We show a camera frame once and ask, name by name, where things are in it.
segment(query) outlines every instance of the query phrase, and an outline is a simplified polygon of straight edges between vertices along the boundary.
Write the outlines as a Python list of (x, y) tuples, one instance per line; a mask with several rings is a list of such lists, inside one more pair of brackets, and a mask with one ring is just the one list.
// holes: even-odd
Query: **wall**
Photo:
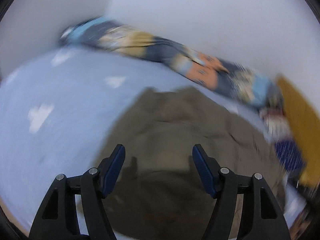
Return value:
[(320, 110), (320, 25), (304, 0), (111, 0), (108, 14), (275, 77)]
[(0, 22), (2, 76), (57, 47), (64, 28), (103, 15), (106, 4), (107, 0), (15, 0)]

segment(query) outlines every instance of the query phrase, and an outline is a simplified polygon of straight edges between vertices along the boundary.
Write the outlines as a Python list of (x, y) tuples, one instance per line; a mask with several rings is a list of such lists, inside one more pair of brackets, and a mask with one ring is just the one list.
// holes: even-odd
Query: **bed sheet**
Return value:
[[(21, 66), (0, 86), (0, 196), (20, 229), (30, 230), (57, 174), (77, 176), (93, 166), (113, 123), (148, 86), (194, 86), (268, 138), (253, 109), (160, 63), (81, 47), (57, 49)], [(78, 219), (86, 233), (84, 218)]]

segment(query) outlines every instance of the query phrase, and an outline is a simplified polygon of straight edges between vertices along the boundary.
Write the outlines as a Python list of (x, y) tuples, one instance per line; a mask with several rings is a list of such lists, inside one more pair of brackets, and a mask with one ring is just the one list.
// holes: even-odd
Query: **blanket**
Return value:
[[(204, 191), (192, 161), (197, 143), (236, 174), (261, 173), (284, 206), (283, 169), (273, 146), (247, 121), (195, 88), (146, 89), (115, 123), (97, 164), (118, 143), (126, 148), (126, 160), (103, 204), (113, 229), (126, 236), (201, 239), (215, 201)], [(242, 199), (238, 195), (230, 238), (238, 231)]]
[(67, 28), (60, 42), (63, 45), (85, 44), (161, 62), (209, 90), (255, 108), (282, 106), (280, 90), (266, 76), (105, 17)]

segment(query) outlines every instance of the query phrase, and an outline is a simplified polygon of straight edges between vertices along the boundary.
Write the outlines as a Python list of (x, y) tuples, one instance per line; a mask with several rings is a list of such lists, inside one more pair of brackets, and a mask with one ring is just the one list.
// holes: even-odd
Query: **blue gripper pad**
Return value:
[(125, 159), (125, 148), (118, 144), (108, 159), (109, 168), (103, 177), (102, 194), (107, 196), (113, 191)]
[(202, 184), (204, 186), (205, 191), (208, 194), (210, 194), (210, 196), (212, 198), (214, 198), (217, 193), (214, 188), (214, 177), (213, 177), (207, 163), (205, 162), (205, 160), (200, 152), (201, 150), (203, 150), (202, 147), (201, 147), (201, 149), (199, 149), (198, 145), (195, 145), (193, 147), (193, 149), (192, 149), (193, 162), (196, 165), (196, 168), (198, 170), (198, 173), (199, 173), (199, 176), (200, 176), (200, 179), (202, 181)]

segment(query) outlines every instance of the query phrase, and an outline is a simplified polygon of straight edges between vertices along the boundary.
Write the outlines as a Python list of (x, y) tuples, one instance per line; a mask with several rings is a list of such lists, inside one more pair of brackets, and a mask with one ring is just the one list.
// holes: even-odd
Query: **yellow board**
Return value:
[(284, 77), (277, 80), (284, 97), (284, 112), (307, 166), (301, 182), (316, 186), (320, 180), (320, 119), (301, 93)]

